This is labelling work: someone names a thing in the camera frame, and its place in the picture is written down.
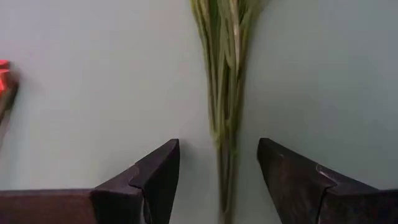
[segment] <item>grass bundle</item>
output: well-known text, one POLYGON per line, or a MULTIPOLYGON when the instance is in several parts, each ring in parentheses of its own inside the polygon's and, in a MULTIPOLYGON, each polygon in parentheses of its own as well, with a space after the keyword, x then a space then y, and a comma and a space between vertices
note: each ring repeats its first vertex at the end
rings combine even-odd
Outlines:
POLYGON ((266 0, 191 0, 203 45, 210 129, 218 157, 220 223, 232 223, 246 55, 266 0))

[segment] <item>dark brown surface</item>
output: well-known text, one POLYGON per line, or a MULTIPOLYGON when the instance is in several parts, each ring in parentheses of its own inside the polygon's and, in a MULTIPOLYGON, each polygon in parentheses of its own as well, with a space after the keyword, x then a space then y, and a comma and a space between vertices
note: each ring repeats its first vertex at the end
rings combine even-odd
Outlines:
POLYGON ((94 189, 0 191, 0 224, 168 224, 178 182, 179 153, 178 139, 170 140, 94 189), (129 185, 135 178, 142 186, 151 186, 150 190, 129 185), (146 208, 148 202, 154 208, 152 213, 146 208))
POLYGON ((280 144, 261 139, 257 158, 283 224, 398 223, 398 191, 378 190, 280 144))

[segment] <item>red object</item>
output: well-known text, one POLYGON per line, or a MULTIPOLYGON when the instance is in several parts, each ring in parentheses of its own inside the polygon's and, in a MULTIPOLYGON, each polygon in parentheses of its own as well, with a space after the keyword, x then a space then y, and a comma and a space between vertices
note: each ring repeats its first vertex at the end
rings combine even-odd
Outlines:
POLYGON ((0 69, 9 69, 10 62, 8 60, 0 60, 0 69))
POLYGON ((7 76, 10 70, 0 69, 0 94, 7 88, 7 76))

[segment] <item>light blue wall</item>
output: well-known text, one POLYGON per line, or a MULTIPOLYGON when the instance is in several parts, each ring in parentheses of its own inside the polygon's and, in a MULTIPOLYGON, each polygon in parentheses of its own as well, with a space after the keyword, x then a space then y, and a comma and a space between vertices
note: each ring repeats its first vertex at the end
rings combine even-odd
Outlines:
MULTIPOLYGON (((397 11, 393 0, 268 5, 249 56, 238 224, 280 223, 256 162, 260 137, 398 187, 397 11)), ((216 223, 195 26, 188 0, 0 0, 0 58, 23 77, 0 189, 92 187, 181 138, 171 223, 216 223)))
POLYGON ((391 0, 271 2, 249 58, 238 223, 279 223, 259 193, 260 136, 367 184, 398 188, 397 11, 391 0))

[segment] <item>pale green background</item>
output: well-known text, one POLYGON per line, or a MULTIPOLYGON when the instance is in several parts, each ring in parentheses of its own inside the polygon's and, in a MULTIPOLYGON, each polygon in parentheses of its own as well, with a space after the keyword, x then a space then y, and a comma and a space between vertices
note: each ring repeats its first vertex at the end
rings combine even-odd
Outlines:
MULTIPOLYGON (((397 11, 395 0, 273 0, 264 11, 249 56, 238 224, 280 223, 256 162, 261 136, 398 187, 397 11)), ((0 0, 0 58, 22 73, 0 189, 92 187, 180 138, 171 223, 216 223, 200 50, 189 0, 0 0)))

